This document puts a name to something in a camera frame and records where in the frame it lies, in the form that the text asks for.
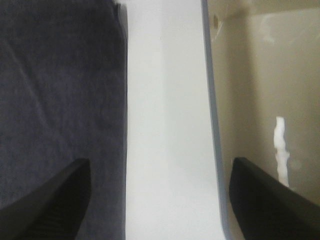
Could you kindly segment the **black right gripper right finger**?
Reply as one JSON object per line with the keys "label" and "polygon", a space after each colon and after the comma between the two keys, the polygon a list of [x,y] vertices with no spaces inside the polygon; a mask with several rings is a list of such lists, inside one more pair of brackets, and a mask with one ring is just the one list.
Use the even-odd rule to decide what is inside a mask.
{"label": "black right gripper right finger", "polygon": [[229,198],[246,240],[320,238],[320,207],[244,157],[233,161]]}

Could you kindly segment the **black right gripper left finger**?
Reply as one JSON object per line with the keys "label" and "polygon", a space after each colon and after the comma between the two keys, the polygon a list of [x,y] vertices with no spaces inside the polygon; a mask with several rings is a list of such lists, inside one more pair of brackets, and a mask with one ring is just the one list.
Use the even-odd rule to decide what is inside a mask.
{"label": "black right gripper left finger", "polygon": [[90,202],[90,161],[77,159],[0,210],[2,240],[74,240]]}

